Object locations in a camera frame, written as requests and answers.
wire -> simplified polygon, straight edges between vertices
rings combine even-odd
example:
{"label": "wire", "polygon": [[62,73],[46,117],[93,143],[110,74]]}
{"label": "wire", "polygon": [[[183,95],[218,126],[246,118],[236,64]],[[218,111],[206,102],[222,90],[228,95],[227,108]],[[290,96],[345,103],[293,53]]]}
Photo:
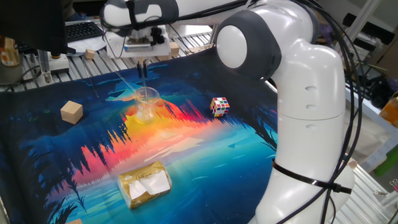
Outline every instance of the wire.
{"label": "wire", "polygon": [[103,34],[102,40],[104,40],[104,37],[105,37],[106,43],[108,44],[109,49],[111,49],[111,52],[112,52],[112,54],[113,54],[113,57],[116,58],[116,59],[120,59],[120,58],[122,57],[122,54],[123,54],[123,47],[124,47],[124,43],[126,42],[126,37],[127,37],[127,36],[124,36],[124,38],[123,38],[122,49],[121,49],[121,51],[120,51],[119,57],[117,57],[117,56],[114,54],[113,49],[112,49],[111,45],[110,45],[109,42],[108,42],[108,38],[106,38],[106,33],[107,33],[107,32],[108,32],[108,31],[105,31],[105,33]]}
{"label": "wire", "polygon": [[331,219],[330,224],[333,224],[333,222],[335,221],[335,218],[336,218],[336,205],[332,198],[330,198],[330,201],[331,201],[331,205],[333,206],[333,218]]}
{"label": "wire", "polygon": [[189,49],[189,47],[187,47],[187,45],[184,43],[184,41],[182,40],[180,34],[174,29],[174,27],[173,27],[171,24],[169,24],[169,26],[170,26],[170,27],[174,30],[174,32],[178,35],[178,40],[181,41],[181,43],[185,46],[185,48],[186,48],[190,53],[193,53],[193,52],[191,51],[191,49]]}
{"label": "wire", "polygon": [[41,71],[39,71],[38,74],[37,74],[35,77],[33,77],[33,78],[28,78],[28,79],[24,80],[24,77],[25,77],[25,75],[27,75],[30,71],[32,71],[33,69],[39,68],[39,67],[40,67],[40,66],[36,65],[36,66],[34,66],[34,67],[32,67],[32,68],[26,70],[26,71],[22,74],[21,79],[20,79],[19,81],[15,82],[15,83],[13,83],[13,84],[10,84],[10,85],[6,85],[6,86],[8,86],[8,88],[6,88],[6,90],[4,90],[4,91],[7,92],[8,90],[10,90],[12,87],[14,87],[14,86],[16,86],[16,85],[19,85],[19,84],[22,84],[22,83],[26,83],[26,82],[30,82],[30,81],[35,80],[37,77],[39,77],[39,76],[41,75],[41,73],[42,73]]}
{"label": "wire", "polygon": [[[358,56],[358,52],[356,51],[355,46],[353,45],[352,41],[348,38],[348,35],[345,33],[345,31],[340,27],[340,25],[327,13],[325,12],[321,7],[318,7],[316,4],[313,4],[311,1],[306,1],[306,0],[293,0],[293,2],[296,2],[298,4],[304,4],[316,11],[318,11],[325,19],[326,21],[328,21],[328,23],[331,25],[333,31],[335,32],[337,38],[338,38],[338,43],[340,45],[341,48],[341,52],[345,61],[345,65],[346,68],[348,70],[349,73],[349,82],[350,82],[350,92],[351,92],[351,114],[350,114],[350,121],[349,121],[349,126],[345,135],[345,140],[344,140],[344,144],[343,147],[341,149],[341,154],[340,157],[338,159],[338,162],[336,164],[335,167],[335,171],[333,172],[333,175],[330,179],[330,183],[333,183],[335,181],[335,179],[338,177],[338,175],[341,174],[341,172],[343,171],[343,169],[345,168],[348,160],[350,159],[350,157],[352,156],[352,153],[354,152],[356,143],[358,142],[358,138],[359,138],[359,132],[361,129],[361,118],[362,118],[362,101],[363,101],[363,95],[361,93],[361,84],[359,83],[359,78],[358,78],[358,74],[356,72],[356,70],[353,70],[354,72],[354,77],[356,80],[356,84],[357,84],[357,89],[358,89],[358,110],[357,112],[353,113],[355,105],[354,105],[354,89],[353,89],[353,85],[352,85],[352,80],[351,80],[351,69],[349,64],[351,64],[351,66],[353,68],[355,68],[355,63],[353,61],[353,58],[351,56],[351,54],[349,53],[349,48],[346,44],[346,42],[344,41],[344,39],[342,38],[342,36],[340,36],[340,32],[337,29],[337,27],[339,27],[340,31],[342,31],[345,36],[347,37],[347,39],[349,40],[349,43],[353,46],[355,55],[357,56],[357,58],[359,58]],[[363,68],[360,65],[360,69],[361,72],[363,74]],[[347,152],[347,148],[348,148],[348,143],[349,140],[351,138],[351,134],[352,134],[352,128],[353,128],[353,121],[355,119],[355,116],[358,114],[358,125],[357,125],[357,130],[356,130],[356,134],[354,137],[354,141],[353,144],[351,146],[350,151],[348,152],[348,155],[346,157],[346,160],[344,160],[345,154]],[[302,205],[300,208],[298,208],[296,211],[294,211],[293,213],[291,213],[290,215],[288,215],[287,217],[285,217],[283,220],[281,220],[278,223],[284,223],[287,220],[291,219],[292,217],[294,217],[296,214],[300,213],[302,210],[306,209],[310,204],[312,204],[314,201],[316,201],[324,192],[326,191],[326,189],[321,189],[313,198],[311,198],[307,203],[305,203],[304,205]],[[326,198],[325,198],[325,203],[327,205],[327,201],[329,201],[330,198],[330,192],[327,193]],[[322,212],[322,219],[321,219],[321,224],[324,224],[324,217],[326,216],[326,210],[327,210],[327,206],[323,206],[323,212]]]}
{"label": "wire", "polygon": [[[258,0],[253,0],[252,3],[250,4],[250,6],[255,4],[257,1]],[[238,1],[229,2],[229,3],[221,5],[221,6],[216,6],[211,9],[206,9],[206,10],[203,10],[200,12],[196,12],[196,13],[193,13],[190,15],[181,16],[181,17],[178,17],[178,18],[172,19],[172,20],[162,19],[160,17],[159,19],[154,20],[154,21],[148,21],[148,22],[144,21],[144,22],[140,22],[137,24],[130,24],[130,25],[126,25],[126,26],[112,26],[111,24],[108,24],[104,20],[104,7],[101,9],[99,14],[100,14],[101,24],[103,26],[105,26],[107,29],[119,29],[119,30],[136,29],[136,30],[139,30],[139,29],[143,29],[146,27],[150,27],[150,26],[158,26],[158,25],[173,23],[175,21],[198,19],[198,18],[205,17],[205,16],[212,16],[212,15],[215,15],[215,14],[218,14],[221,12],[229,11],[231,9],[236,9],[238,7],[244,6],[246,3],[247,3],[247,0],[238,0]]]}

black strap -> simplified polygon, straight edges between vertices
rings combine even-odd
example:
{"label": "black strap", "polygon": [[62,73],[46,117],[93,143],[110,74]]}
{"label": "black strap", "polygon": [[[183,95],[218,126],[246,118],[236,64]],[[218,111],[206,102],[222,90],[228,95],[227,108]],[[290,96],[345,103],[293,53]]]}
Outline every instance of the black strap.
{"label": "black strap", "polygon": [[129,9],[131,25],[134,27],[135,30],[138,30],[136,14],[134,13],[134,1],[133,0],[126,1],[126,6]]}
{"label": "black strap", "polygon": [[275,170],[302,182],[305,182],[307,184],[311,184],[314,186],[318,186],[321,188],[326,188],[326,189],[332,189],[334,192],[343,192],[346,194],[351,194],[351,189],[347,188],[347,187],[342,187],[340,184],[336,184],[336,183],[326,183],[320,180],[315,180],[313,178],[309,178],[309,177],[304,177],[300,174],[296,174],[295,172],[292,172],[290,170],[287,170],[283,167],[281,167],[280,165],[276,164],[275,159],[272,160],[272,167],[275,168]]}

wooden cube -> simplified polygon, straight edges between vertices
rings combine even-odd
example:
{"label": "wooden cube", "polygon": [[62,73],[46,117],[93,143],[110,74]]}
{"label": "wooden cube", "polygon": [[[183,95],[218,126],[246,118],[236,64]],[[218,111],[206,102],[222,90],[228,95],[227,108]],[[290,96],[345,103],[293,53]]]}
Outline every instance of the wooden cube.
{"label": "wooden cube", "polygon": [[171,48],[171,57],[177,57],[178,53],[180,52],[180,46],[176,42],[170,42],[170,48]]}
{"label": "wooden cube", "polygon": [[68,222],[67,224],[83,224],[83,223],[81,222],[81,219],[78,219],[78,220],[74,220],[72,222]]}
{"label": "wooden cube", "polygon": [[95,51],[91,49],[86,49],[85,57],[87,59],[94,59]]}
{"label": "wooden cube", "polygon": [[61,109],[61,117],[66,122],[76,124],[82,116],[83,106],[73,101],[68,101]]}
{"label": "wooden cube", "polygon": [[157,59],[158,59],[159,61],[170,60],[171,58],[172,58],[171,55],[157,56]]}

table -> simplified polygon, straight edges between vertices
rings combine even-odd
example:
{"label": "table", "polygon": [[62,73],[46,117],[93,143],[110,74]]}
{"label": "table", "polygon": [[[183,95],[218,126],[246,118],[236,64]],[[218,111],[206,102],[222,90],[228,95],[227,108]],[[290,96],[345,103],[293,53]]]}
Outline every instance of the table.
{"label": "table", "polygon": [[[210,37],[210,33],[184,37],[182,41],[185,45],[176,39],[172,39],[172,41],[176,41],[181,47],[179,57],[184,57],[186,56],[185,46],[199,47],[205,45],[210,40]],[[89,72],[93,76],[109,73],[109,69],[106,67],[99,54],[101,54],[104,60],[109,62],[117,70],[135,67],[135,63],[132,58],[110,59],[106,56],[106,51],[103,49],[96,52],[94,60],[87,60],[84,57],[69,57],[70,72],[53,75],[54,82],[69,82],[87,78],[88,76],[85,73],[84,64],[87,65]],[[155,63],[157,61],[156,57],[152,57],[150,59],[150,63]],[[34,55],[24,55],[22,63],[24,70],[38,65],[37,58]],[[26,78],[32,77],[32,75],[34,75],[33,72],[29,73]],[[33,82],[15,86],[12,91],[25,91],[42,86],[45,86],[45,83],[41,78],[39,78]],[[354,174],[355,186],[353,193],[347,203],[336,214],[336,220],[334,223],[387,223],[392,216],[392,213],[384,210],[373,196],[373,192],[375,191],[383,193],[387,193],[387,191],[372,179],[372,177],[360,166],[357,166],[354,169]]]}

rubik's cube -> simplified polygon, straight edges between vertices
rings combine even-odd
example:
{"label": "rubik's cube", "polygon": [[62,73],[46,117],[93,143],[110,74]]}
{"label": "rubik's cube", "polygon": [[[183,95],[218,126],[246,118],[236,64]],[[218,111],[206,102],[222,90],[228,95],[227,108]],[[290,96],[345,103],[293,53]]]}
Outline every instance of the rubik's cube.
{"label": "rubik's cube", "polygon": [[213,113],[214,117],[226,116],[229,110],[229,104],[226,98],[219,97],[213,98],[210,105],[210,111]]}

